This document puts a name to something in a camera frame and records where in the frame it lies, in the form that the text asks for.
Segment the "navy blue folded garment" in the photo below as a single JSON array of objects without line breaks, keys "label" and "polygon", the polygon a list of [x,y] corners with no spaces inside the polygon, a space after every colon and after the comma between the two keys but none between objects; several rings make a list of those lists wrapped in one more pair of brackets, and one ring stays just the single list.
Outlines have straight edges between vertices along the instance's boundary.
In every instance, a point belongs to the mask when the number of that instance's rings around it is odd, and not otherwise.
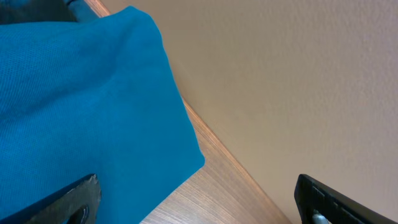
[{"label": "navy blue folded garment", "polygon": [[99,16],[84,0],[63,0],[78,22],[89,22],[98,19]]}]

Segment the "blue polo shirt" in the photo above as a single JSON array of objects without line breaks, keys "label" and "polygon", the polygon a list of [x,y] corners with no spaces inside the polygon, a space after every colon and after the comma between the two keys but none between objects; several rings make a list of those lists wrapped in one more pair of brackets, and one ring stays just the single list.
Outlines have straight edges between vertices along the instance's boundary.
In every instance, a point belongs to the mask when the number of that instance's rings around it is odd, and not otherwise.
[{"label": "blue polo shirt", "polygon": [[204,166],[150,15],[1,26],[1,217],[96,174],[98,223],[139,223]]}]

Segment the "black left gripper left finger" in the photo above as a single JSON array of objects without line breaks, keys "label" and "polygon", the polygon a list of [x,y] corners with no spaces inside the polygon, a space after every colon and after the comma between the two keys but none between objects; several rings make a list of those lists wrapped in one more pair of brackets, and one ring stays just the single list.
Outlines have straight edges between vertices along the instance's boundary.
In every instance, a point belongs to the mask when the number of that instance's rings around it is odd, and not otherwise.
[{"label": "black left gripper left finger", "polygon": [[89,174],[2,219],[1,224],[95,224],[100,202],[99,180]]}]

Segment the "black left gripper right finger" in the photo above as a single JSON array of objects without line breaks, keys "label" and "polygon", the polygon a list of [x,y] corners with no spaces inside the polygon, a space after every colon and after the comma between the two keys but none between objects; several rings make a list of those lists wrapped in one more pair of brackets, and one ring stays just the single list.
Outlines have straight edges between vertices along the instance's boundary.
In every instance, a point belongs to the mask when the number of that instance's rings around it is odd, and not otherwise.
[{"label": "black left gripper right finger", "polygon": [[302,224],[397,224],[307,174],[298,176],[294,199]]}]

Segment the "black folded garment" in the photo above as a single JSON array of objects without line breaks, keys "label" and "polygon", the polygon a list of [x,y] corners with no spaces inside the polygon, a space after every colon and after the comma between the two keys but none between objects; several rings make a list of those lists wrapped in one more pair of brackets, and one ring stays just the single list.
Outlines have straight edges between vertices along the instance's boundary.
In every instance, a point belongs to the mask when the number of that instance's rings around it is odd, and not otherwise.
[{"label": "black folded garment", "polygon": [[62,0],[1,1],[1,25],[26,22],[76,22]]}]

